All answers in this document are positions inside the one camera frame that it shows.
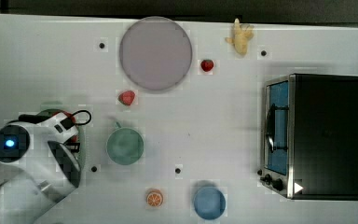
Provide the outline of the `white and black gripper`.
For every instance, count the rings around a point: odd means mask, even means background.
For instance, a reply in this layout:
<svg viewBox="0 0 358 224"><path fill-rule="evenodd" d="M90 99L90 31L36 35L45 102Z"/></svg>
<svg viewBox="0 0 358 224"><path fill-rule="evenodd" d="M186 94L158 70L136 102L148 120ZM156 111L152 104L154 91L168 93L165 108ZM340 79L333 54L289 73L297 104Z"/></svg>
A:
<svg viewBox="0 0 358 224"><path fill-rule="evenodd" d="M79 152L79 130L76 125L76 119L72 114L68 112L41 112L40 116L44 118L40 126L50 128L58 142L69 147L72 153Z"/></svg>

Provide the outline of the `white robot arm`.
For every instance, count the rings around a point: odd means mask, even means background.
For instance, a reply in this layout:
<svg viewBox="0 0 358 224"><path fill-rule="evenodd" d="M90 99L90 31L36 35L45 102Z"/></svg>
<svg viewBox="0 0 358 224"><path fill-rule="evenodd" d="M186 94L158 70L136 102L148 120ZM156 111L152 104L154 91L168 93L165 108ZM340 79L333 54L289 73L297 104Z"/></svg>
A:
<svg viewBox="0 0 358 224"><path fill-rule="evenodd" d="M63 112L20 115L0 129L0 224L34 224L79 187L81 167L66 146L77 135Z"/></svg>

